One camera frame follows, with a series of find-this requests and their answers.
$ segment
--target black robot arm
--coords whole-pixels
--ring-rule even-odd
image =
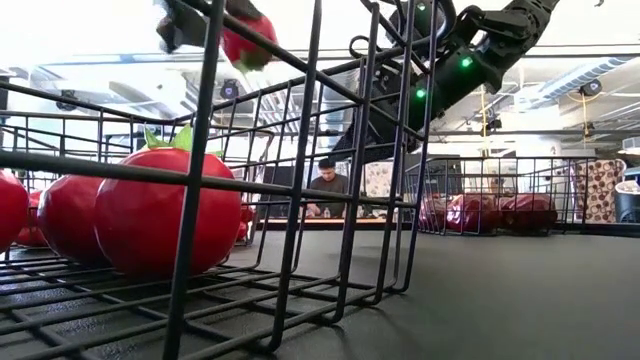
[[[434,72],[431,118],[442,117],[447,109],[483,84],[489,92],[498,92],[502,87],[504,74],[534,47],[542,36],[558,1],[513,0],[500,11],[482,11],[476,6],[464,9],[458,15],[452,32],[438,44],[440,50]],[[417,6],[422,4],[424,7],[425,3],[430,2],[419,1]],[[471,47],[471,40],[479,31],[484,31],[485,36],[476,46]],[[400,91],[400,74],[397,71],[383,69],[378,73],[382,75],[374,79],[373,98]],[[407,125],[415,131],[424,125],[426,82],[424,75],[412,76]],[[399,97],[395,96],[376,105],[394,115],[398,114],[398,103]],[[352,139],[353,123],[333,150],[352,147]],[[371,112],[367,142],[391,144],[394,139],[394,125]],[[407,150],[413,151],[419,145],[416,141],[409,142]],[[364,161],[370,163],[387,159],[392,155],[392,146],[367,150]],[[334,155],[331,158],[337,161],[348,156]]]

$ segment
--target green light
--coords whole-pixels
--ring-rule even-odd
[[[469,65],[471,65],[471,64],[473,64],[473,60],[471,60],[471,58],[464,58],[460,62],[460,66],[462,66],[462,67],[469,67]]]

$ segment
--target wire basket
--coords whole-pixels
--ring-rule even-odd
[[[247,29],[236,19],[224,14],[223,2],[185,1],[211,18],[202,66],[202,79],[198,98],[198,112],[172,120],[159,120],[136,116],[94,104],[70,100],[10,83],[0,88],[19,92],[74,107],[88,109],[97,116],[59,114],[33,114],[27,112],[0,113],[2,117],[23,119],[22,125],[4,124],[3,151],[0,168],[16,169],[30,190],[46,187],[61,174],[112,178],[137,182],[172,184],[185,187],[181,231],[172,281],[132,283],[112,268],[85,268],[47,251],[23,251],[12,248],[0,263],[0,309],[5,316],[0,324],[0,353],[3,359],[29,360],[137,358],[137,359],[209,359],[238,349],[269,353],[282,342],[285,330],[305,323],[332,325],[339,322],[349,306],[378,304],[386,293],[401,293],[408,289],[416,242],[416,221],[413,231],[404,233],[401,221],[393,221],[396,209],[415,212],[415,202],[403,201],[402,190],[397,193],[397,180],[401,178],[403,141],[418,136],[410,132],[405,119],[398,114],[387,115],[397,129],[394,144],[391,191],[387,198],[368,198],[359,191],[370,111],[381,111],[372,104],[372,81],[376,61],[403,54],[404,73],[410,71],[410,48],[395,48],[377,52],[376,41],[380,24],[380,10],[376,3],[363,1],[371,12],[368,56],[320,72],[318,42],[321,23],[321,1],[315,1],[308,61],[304,62],[285,50],[267,42]],[[212,105],[214,77],[218,57],[218,35],[221,24],[250,41],[272,52],[281,61],[303,71],[303,77],[270,86],[233,100]],[[383,24],[391,31],[389,24]],[[361,86],[353,93],[338,85],[330,76],[359,69]],[[330,87],[352,102],[357,122],[353,148],[341,150],[351,154],[349,162],[350,191],[335,194],[305,189],[305,169],[314,167],[314,159],[327,156],[316,153],[319,118],[329,111],[313,110],[313,94],[317,83],[321,93]],[[243,102],[257,101],[281,92],[289,101],[291,90],[304,85],[304,100],[300,116],[289,116],[284,110],[280,122],[263,124],[256,115],[253,126],[238,128],[231,116],[228,126],[211,125],[210,114],[220,109],[234,109]],[[403,96],[408,86],[402,86]],[[430,121],[426,116],[425,124]],[[45,131],[37,123],[56,124],[59,131]],[[140,126],[154,126],[157,135],[170,139],[180,128],[191,123],[194,141],[188,174],[176,174],[157,169],[133,168],[118,162],[140,148]],[[297,155],[283,158],[282,146],[285,125],[296,123],[299,128]],[[71,134],[72,124],[92,128],[95,137]],[[105,132],[110,126],[120,132]],[[247,139],[246,157],[230,157],[229,147],[235,139]],[[254,149],[258,139],[262,148]],[[208,146],[218,141],[220,158],[237,170],[236,179],[202,176],[202,158]],[[275,155],[268,151],[277,147]],[[423,150],[426,159],[426,147]],[[273,178],[265,176],[265,166],[292,164],[291,185],[274,185]],[[420,184],[415,194],[421,198]],[[242,193],[244,201],[266,212],[261,231],[255,227],[248,243],[259,244],[257,257],[247,259],[244,252],[233,252],[221,264],[209,271],[188,276],[192,237],[195,228],[197,200],[201,188],[222,189]],[[307,273],[304,247],[304,218],[300,212],[308,203],[345,202],[347,216],[342,227],[339,259],[328,274]],[[284,233],[269,232],[271,207],[287,206]],[[387,208],[387,220],[381,239],[380,262],[368,281],[350,279],[356,214],[359,205],[377,205]],[[405,239],[401,259],[401,242]],[[274,257],[263,256],[265,249],[276,249]],[[229,317],[252,314],[243,320],[230,321]]]
[[[426,163],[419,231],[435,234],[549,234],[585,224],[588,157],[434,157]],[[417,167],[405,172],[417,201]]]

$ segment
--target ceiling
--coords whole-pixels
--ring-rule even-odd
[[[47,10],[39,12],[41,15],[34,15],[39,16],[37,21],[14,21],[14,18],[9,17],[6,22],[0,24],[0,34],[7,34],[4,30],[9,28],[13,32],[24,28],[26,33],[32,34],[21,41],[7,39],[6,48],[15,47],[15,55],[5,57],[0,67],[11,68],[22,77],[28,78],[30,86],[34,88],[53,93],[72,89],[81,100],[140,115],[173,118],[189,114],[196,108],[201,50],[185,48],[174,56],[159,52],[158,39],[153,28],[161,15],[155,10],[152,11],[152,0],[69,0],[65,1],[64,5],[51,0],[34,1],[37,3],[36,6],[42,6]],[[637,10],[640,10],[640,3],[605,0],[601,7],[594,7],[596,2],[561,0],[539,46],[530,51],[530,55],[537,57],[523,59],[509,71],[498,94],[483,96],[481,89],[477,89],[449,109],[444,118],[433,123],[430,142],[486,143],[485,139],[477,135],[459,133],[467,130],[478,131],[482,127],[480,110],[483,98],[487,109],[502,120],[503,131],[580,130],[585,122],[593,123],[599,130],[626,128],[633,131],[635,124],[640,124],[637,121],[640,120],[640,63],[636,59],[626,61],[599,76],[603,92],[596,98],[586,99],[586,106],[583,106],[580,95],[576,93],[576,87],[546,101],[538,101],[535,109],[529,106],[524,109],[527,111],[524,111],[522,106],[514,105],[523,99],[530,102],[538,94],[534,90],[539,90],[543,84],[567,81],[569,75],[581,75],[576,69],[584,71],[589,66],[597,68],[608,61],[593,56],[557,56],[625,52],[640,54],[640,31],[635,15]],[[11,6],[14,10],[20,11],[21,7],[26,6],[26,3],[22,3],[12,2]],[[280,45],[304,58],[309,31],[301,29],[310,29],[313,1],[254,0],[254,3],[272,19]],[[506,3],[495,0],[454,1],[458,11],[471,4],[487,10],[499,9]],[[383,4],[384,15],[392,11],[392,7]],[[101,16],[78,17],[78,12],[99,12]],[[114,19],[118,20],[118,26],[113,25]],[[34,23],[39,24],[42,30],[27,31],[33,29]],[[349,41],[356,35],[366,34],[368,28],[369,14],[359,1],[323,1],[320,42],[322,60],[319,68],[329,68],[347,61],[345,55],[348,54],[344,49]],[[0,35],[3,41],[5,37],[7,36]],[[378,41],[383,47],[389,46],[382,31]],[[217,69],[214,102],[225,101],[221,98],[219,89],[227,79],[238,81],[240,92],[245,93],[301,75],[299,71],[282,62],[274,62],[262,73],[241,76],[222,59]],[[336,77],[336,80],[355,91],[357,75],[354,73]],[[324,91],[323,99],[319,99],[318,90],[316,88],[314,96],[315,109],[319,103],[322,103],[323,109],[345,103],[343,98],[335,96],[335,93],[327,89]],[[282,120],[285,102],[285,91],[264,96],[260,101],[261,115],[257,121],[271,123]],[[256,120],[256,105],[256,101],[252,101],[239,107],[234,124],[251,126]],[[295,87],[292,90],[288,116],[298,116],[301,105],[302,88]],[[215,116],[220,123],[226,124],[230,118],[230,109],[216,113]],[[350,120],[349,112],[333,117],[323,116],[321,123],[324,125],[321,128],[344,130]],[[285,128],[287,133],[297,131],[297,124],[287,125]],[[617,134],[597,135],[584,141],[578,134],[556,138],[567,148],[615,148],[619,147],[623,137],[624,135]],[[498,141],[499,138],[502,142],[512,141],[498,136],[490,138],[491,141]],[[331,146],[331,141],[323,141],[320,146]]]

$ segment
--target dark shirt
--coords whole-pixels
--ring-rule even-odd
[[[346,194],[349,192],[349,178],[344,175],[336,174],[336,177],[333,178],[333,180],[325,181],[322,176],[320,176],[313,179],[309,189]],[[324,209],[328,208],[331,213],[331,217],[342,217],[342,211],[346,206],[345,203],[320,203],[317,205],[322,212],[320,216],[323,216]]]

